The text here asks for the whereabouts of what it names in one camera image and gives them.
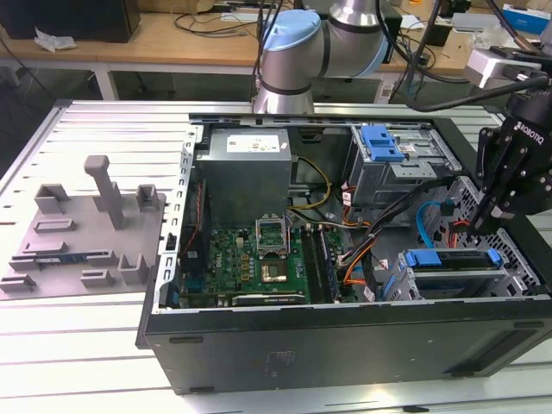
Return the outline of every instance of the label sticker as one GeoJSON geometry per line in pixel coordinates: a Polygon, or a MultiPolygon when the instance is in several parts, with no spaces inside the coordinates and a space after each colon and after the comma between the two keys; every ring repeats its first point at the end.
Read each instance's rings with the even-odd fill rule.
{"type": "Polygon", "coordinates": [[[226,140],[228,153],[279,153],[277,135],[231,135],[226,140]]]}
{"type": "Polygon", "coordinates": [[[368,286],[364,286],[364,296],[368,299],[368,302],[376,300],[376,295],[373,294],[368,286]]]}
{"type": "Polygon", "coordinates": [[[344,192],[343,193],[343,205],[348,205],[350,207],[350,205],[351,205],[351,193],[350,192],[344,192]]]}
{"type": "Polygon", "coordinates": [[[387,270],[389,269],[389,262],[387,259],[383,259],[379,261],[379,266],[374,266],[373,270],[387,270]]]}
{"type": "Polygon", "coordinates": [[[416,148],[411,144],[398,144],[398,149],[401,152],[415,153],[416,148]]]}
{"type": "Polygon", "coordinates": [[[51,258],[44,258],[44,259],[36,259],[36,263],[61,263],[61,259],[58,259],[57,257],[51,257],[51,258]]]}

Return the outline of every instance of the tissue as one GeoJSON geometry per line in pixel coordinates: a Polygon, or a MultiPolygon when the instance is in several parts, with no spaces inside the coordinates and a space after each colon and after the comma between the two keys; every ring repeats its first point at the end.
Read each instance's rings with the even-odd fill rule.
{"type": "Polygon", "coordinates": [[[34,28],[34,30],[36,30],[34,43],[50,52],[54,53],[56,49],[74,49],[77,47],[77,43],[75,43],[75,40],[71,36],[56,37],[41,32],[38,28],[34,28]]]}

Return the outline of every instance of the wooden desk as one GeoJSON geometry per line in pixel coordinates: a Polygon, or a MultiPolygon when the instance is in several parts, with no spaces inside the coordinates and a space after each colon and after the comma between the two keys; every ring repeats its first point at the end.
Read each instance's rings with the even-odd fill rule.
{"type": "MultiPolygon", "coordinates": [[[[429,1],[420,4],[405,2],[402,7],[422,20],[429,16],[430,8],[429,1]]],[[[200,16],[198,20],[207,21],[211,18],[200,16]]],[[[189,25],[191,21],[188,19],[183,19],[182,24],[189,25]]],[[[195,25],[194,28],[204,30],[234,25],[236,22],[216,20],[205,25],[195,25]]],[[[255,25],[248,26],[248,29],[254,33],[255,25]]],[[[412,30],[409,35],[417,38],[421,34],[419,30],[412,30]]],[[[94,71],[102,96],[107,100],[118,99],[112,72],[249,74],[257,51],[253,36],[224,39],[196,36],[175,28],[171,15],[164,13],[142,14],[141,26],[128,43],[79,41],[77,48],[56,53],[41,49],[31,40],[7,39],[6,43],[28,67],[94,71]]],[[[451,33],[447,45],[435,47],[434,50],[437,61],[432,70],[435,73],[461,75],[471,51],[471,35],[451,33]]],[[[17,68],[19,65],[6,51],[0,50],[0,66],[17,68]]],[[[382,65],[379,72],[370,78],[385,79],[386,89],[389,90],[404,69],[405,62],[395,54],[391,63],[382,65]]],[[[385,93],[380,95],[384,98],[379,102],[385,102],[385,93]]]]}

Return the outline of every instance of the yellow wire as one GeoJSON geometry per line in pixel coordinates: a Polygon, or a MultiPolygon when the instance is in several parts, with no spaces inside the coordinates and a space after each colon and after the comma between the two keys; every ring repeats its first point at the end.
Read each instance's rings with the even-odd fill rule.
{"type": "Polygon", "coordinates": [[[315,209],[316,207],[318,207],[319,205],[323,205],[324,203],[326,203],[326,201],[328,200],[329,198],[329,194],[331,192],[331,183],[329,182],[329,179],[328,179],[328,176],[326,174],[324,174],[324,172],[318,168],[318,166],[312,162],[311,160],[305,158],[305,157],[297,157],[299,160],[303,160],[304,162],[306,162],[307,164],[309,164],[310,166],[312,166],[315,170],[317,170],[317,172],[322,175],[322,177],[324,178],[324,181],[326,182],[326,193],[324,194],[324,197],[322,197],[322,200],[320,201],[317,201],[315,203],[312,203],[312,204],[304,204],[304,205],[293,205],[290,207],[290,210],[310,210],[310,209],[315,209]]]}

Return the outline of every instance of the white table leg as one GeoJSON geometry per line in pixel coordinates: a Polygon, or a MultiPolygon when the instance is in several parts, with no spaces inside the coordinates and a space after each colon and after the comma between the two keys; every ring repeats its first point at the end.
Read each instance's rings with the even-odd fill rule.
{"type": "Polygon", "coordinates": [[[94,69],[96,74],[97,85],[102,92],[102,98],[104,101],[118,101],[119,94],[117,93],[117,87],[115,80],[113,79],[113,72],[105,69],[94,69]]]}
{"type": "Polygon", "coordinates": [[[21,84],[17,77],[16,70],[13,67],[0,67],[0,77],[12,88],[17,88],[21,84]]]}
{"type": "Polygon", "coordinates": [[[391,97],[391,93],[393,91],[393,88],[395,87],[395,84],[398,82],[398,79],[400,78],[400,73],[379,73],[380,75],[380,81],[378,85],[378,91],[376,92],[376,96],[373,99],[373,102],[375,104],[388,104],[389,98],[391,97]]]}

